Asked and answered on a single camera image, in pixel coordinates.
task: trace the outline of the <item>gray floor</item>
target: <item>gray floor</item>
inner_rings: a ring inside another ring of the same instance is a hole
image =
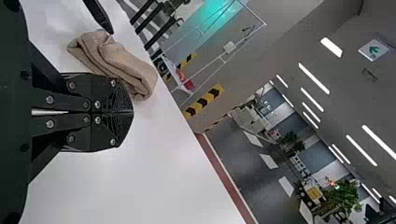
[[[263,141],[263,147],[252,145],[230,118],[206,135],[260,223],[306,223],[299,213],[298,199],[294,195],[290,198],[278,183],[283,176],[291,184],[298,179],[280,157],[277,146]],[[278,168],[270,170],[260,153],[270,155]]]

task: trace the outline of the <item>white wall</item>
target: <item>white wall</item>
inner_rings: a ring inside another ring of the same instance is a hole
[[[294,113],[294,109],[291,108],[291,106],[287,102],[285,102],[265,117],[271,123],[271,126],[275,127],[278,123],[282,122],[292,113]]]
[[[349,171],[338,160],[333,161],[329,165],[325,166],[323,169],[312,174],[312,176],[319,182],[319,184],[323,188],[328,186],[327,181],[324,180],[326,176],[329,177],[330,180],[337,181],[346,175],[349,175]]]
[[[320,138],[316,134],[312,134],[312,136],[304,140],[305,148],[308,149],[309,147],[312,147],[319,140]]]

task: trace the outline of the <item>beige cloth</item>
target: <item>beige cloth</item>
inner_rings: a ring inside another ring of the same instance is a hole
[[[136,58],[104,30],[74,39],[67,51],[97,75],[120,77],[136,100],[148,99],[157,84],[156,69]]]

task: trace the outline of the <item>fluorescent light strip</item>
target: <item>fluorescent light strip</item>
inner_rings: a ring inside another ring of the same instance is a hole
[[[395,199],[395,198],[393,198],[393,197],[390,196],[390,195],[389,195],[389,198],[390,198],[394,203],[396,203],[396,199]]]
[[[306,105],[304,102],[303,102],[303,106],[312,115],[312,117],[314,117],[314,119],[320,123],[320,118],[314,113],[314,111],[312,111],[311,108],[309,108],[309,106]]]
[[[279,81],[280,81],[286,88],[289,87],[288,83],[286,83],[285,80],[283,80],[282,77],[280,77],[279,75],[276,75],[276,77],[277,77],[277,79],[279,79]]]
[[[312,81],[315,82],[326,94],[330,94],[329,89],[327,89],[311,72],[308,71],[301,63],[298,63],[298,66],[301,70],[309,77]]]
[[[373,131],[371,131],[371,129],[369,129],[369,127],[367,127],[366,125],[361,126],[363,128],[363,130],[365,132],[367,132],[370,137],[372,137],[382,148],[384,148],[384,150],[386,150],[388,152],[388,154],[394,159],[396,160],[396,153],[387,145],[385,144],[379,137],[378,135],[376,135]]]
[[[343,51],[338,48],[338,46],[336,46],[329,38],[324,37],[320,40],[320,43],[324,45],[327,49],[329,49],[338,58],[341,58],[343,56]]]
[[[289,104],[292,108],[294,108],[294,105],[291,103],[291,101],[288,99],[288,97],[286,97],[284,94],[282,94],[282,97],[283,97],[283,99],[286,100],[286,102],[288,102],[288,104]]]
[[[344,155],[344,153],[335,144],[332,144],[332,147],[338,152],[338,154],[340,154],[343,157],[343,159],[346,161],[346,163],[350,164],[350,160],[346,157],[346,155]]]
[[[344,164],[344,161],[337,155],[337,153],[335,153],[335,151],[329,147],[330,152],[341,162]]]
[[[372,190],[373,190],[373,192],[376,194],[376,196],[377,196],[378,198],[382,198],[382,195],[379,194],[378,191],[376,191],[375,188],[372,188]]]
[[[378,164],[376,164],[376,162],[369,156],[369,154],[367,154],[367,152],[365,152],[363,148],[361,148],[361,146],[359,146],[351,136],[346,135],[346,138],[373,166],[378,166]]]
[[[367,189],[367,187],[363,183],[361,183],[361,186],[374,198],[374,200],[377,203],[379,203],[379,200],[375,197],[375,195],[369,189]]]
[[[320,112],[324,112],[323,107],[314,99],[314,97],[312,97],[304,88],[301,88],[301,91],[320,110]]]
[[[316,128],[316,129],[319,129],[319,126],[305,113],[305,112],[303,112],[303,114],[304,114],[304,116],[309,120],[309,122],[311,122],[312,123],[312,125],[314,125],[314,127]]]

